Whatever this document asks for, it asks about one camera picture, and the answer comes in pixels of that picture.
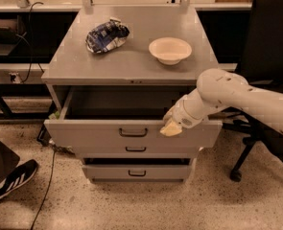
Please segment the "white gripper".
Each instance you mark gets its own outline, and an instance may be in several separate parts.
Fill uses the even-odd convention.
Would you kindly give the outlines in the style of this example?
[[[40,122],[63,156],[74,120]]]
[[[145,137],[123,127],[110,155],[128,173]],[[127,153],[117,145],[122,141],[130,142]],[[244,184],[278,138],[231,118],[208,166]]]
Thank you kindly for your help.
[[[165,114],[163,118],[165,126],[160,130],[160,133],[168,137],[178,135],[184,127],[194,127],[202,119],[202,100],[181,98]]]

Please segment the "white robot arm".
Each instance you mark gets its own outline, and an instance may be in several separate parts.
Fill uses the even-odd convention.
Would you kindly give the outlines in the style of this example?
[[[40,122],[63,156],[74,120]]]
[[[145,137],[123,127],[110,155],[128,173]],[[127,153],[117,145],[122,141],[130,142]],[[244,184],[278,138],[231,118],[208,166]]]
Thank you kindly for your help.
[[[205,117],[229,107],[237,108],[283,135],[283,94],[257,88],[237,74],[208,69],[197,87],[182,96],[165,114],[160,133],[175,136],[197,126]]]

